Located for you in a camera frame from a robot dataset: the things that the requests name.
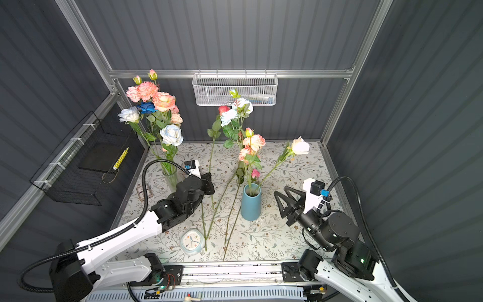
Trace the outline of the teal ceramic vase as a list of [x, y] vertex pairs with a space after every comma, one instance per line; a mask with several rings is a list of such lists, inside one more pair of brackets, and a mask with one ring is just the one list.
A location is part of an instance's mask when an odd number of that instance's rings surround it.
[[247, 221], [255, 221], [261, 214], [261, 189], [259, 185], [247, 184], [241, 200], [241, 215]]

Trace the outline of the clear ribbed glass vase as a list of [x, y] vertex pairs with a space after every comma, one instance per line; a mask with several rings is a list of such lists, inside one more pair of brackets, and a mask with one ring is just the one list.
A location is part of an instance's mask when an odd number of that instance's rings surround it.
[[163, 175], [166, 179], [167, 186], [169, 187], [169, 189], [173, 193], [176, 192], [177, 184], [179, 182], [181, 182], [181, 180], [182, 180], [182, 177], [181, 177], [177, 167], [175, 167], [173, 165], [170, 165], [169, 168], [163, 167], [162, 173], [163, 173]]

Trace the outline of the coral pink rose stem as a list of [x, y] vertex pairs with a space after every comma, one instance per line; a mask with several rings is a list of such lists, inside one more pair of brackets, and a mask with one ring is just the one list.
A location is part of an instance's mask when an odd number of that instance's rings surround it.
[[211, 145], [211, 152], [210, 152], [210, 159], [209, 159], [209, 172], [211, 172], [211, 165], [213, 162], [213, 154], [215, 151], [215, 143], [216, 140], [220, 137], [221, 135], [221, 117], [224, 113], [228, 112], [230, 110], [229, 106], [220, 106], [218, 108], [219, 114], [217, 115], [215, 122], [212, 124], [212, 127], [207, 129], [208, 136], [212, 139], [212, 145]]

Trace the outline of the cream rose stem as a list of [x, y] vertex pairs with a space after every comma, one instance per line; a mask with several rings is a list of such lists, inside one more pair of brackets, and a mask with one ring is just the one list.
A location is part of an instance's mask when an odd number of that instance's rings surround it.
[[307, 155], [310, 151], [310, 145], [305, 142], [302, 137], [295, 138], [292, 142], [287, 142], [285, 149], [281, 155], [277, 158], [274, 167], [268, 172], [268, 174], [259, 182], [259, 185], [263, 185], [264, 182], [269, 178], [269, 176], [285, 161], [288, 159], [293, 159], [299, 155]]

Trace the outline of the white blue rose stem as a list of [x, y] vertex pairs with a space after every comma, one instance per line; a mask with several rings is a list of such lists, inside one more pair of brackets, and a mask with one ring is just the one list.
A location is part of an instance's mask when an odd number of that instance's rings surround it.
[[181, 127], [175, 124], [170, 124], [161, 129], [159, 133], [166, 159], [174, 162], [178, 146], [180, 146], [184, 140]]

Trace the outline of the pink carnation spray stem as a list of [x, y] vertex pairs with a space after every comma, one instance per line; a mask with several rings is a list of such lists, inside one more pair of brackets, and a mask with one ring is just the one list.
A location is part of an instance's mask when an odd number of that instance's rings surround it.
[[255, 134], [251, 128], [246, 128], [242, 134], [242, 149], [238, 155], [239, 161], [243, 165], [245, 179], [249, 186], [249, 195], [256, 195], [258, 190], [253, 184], [260, 177], [262, 168], [259, 152], [265, 146], [265, 138], [259, 134]]

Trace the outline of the white rose spray stem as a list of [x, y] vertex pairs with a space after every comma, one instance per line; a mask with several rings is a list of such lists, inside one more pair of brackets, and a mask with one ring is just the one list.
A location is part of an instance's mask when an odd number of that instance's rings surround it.
[[253, 105], [247, 99], [243, 98], [236, 89], [229, 91], [233, 98], [233, 104], [230, 110], [221, 117], [221, 126], [224, 136], [226, 137], [224, 147], [232, 148], [237, 146], [242, 149], [242, 131], [244, 131], [244, 121], [253, 112]]

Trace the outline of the pink peony spray stem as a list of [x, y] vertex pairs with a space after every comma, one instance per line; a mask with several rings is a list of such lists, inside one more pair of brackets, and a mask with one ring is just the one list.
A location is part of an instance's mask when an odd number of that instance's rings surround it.
[[139, 96], [139, 92], [138, 92], [138, 86], [143, 83], [143, 80], [140, 76], [136, 75], [133, 78], [133, 81], [135, 82], [135, 85], [128, 87], [128, 90], [126, 91], [126, 96], [132, 102], [138, 103], [141, 100], [141, 97]]

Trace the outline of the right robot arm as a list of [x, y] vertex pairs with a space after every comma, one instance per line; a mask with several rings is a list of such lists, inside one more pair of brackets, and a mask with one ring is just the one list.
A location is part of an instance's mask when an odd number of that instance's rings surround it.
[[299, 224], [303, 235], [316, 244], [305, 250], [297, 275], [319, 281], [352, 301], [413, 301], [389, 276], [382, 258], [359, 239], [360, 230], [341, 210], [330, 207], [331, 192], [315, 181], [300, 191], [286, 186], [274, 192], [282, 218], [288, 226]]

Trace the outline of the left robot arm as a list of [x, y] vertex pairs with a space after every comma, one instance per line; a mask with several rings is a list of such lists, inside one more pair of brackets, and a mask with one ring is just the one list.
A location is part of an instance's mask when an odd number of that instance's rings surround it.
[[141, 221], [130, 221], [117, 229], [84, 241], [87, 249], [54, 260], [49, 276], [56, 301], [80, 301], [96, 289], [122, 283], [136, 286], [173, 284], [154, 253], [133, 260], [112, 258], [139, 242], [159, 235], [187, 220], [215, 192], [211, 174], [189, 176], [177, 191], [149, 209]]

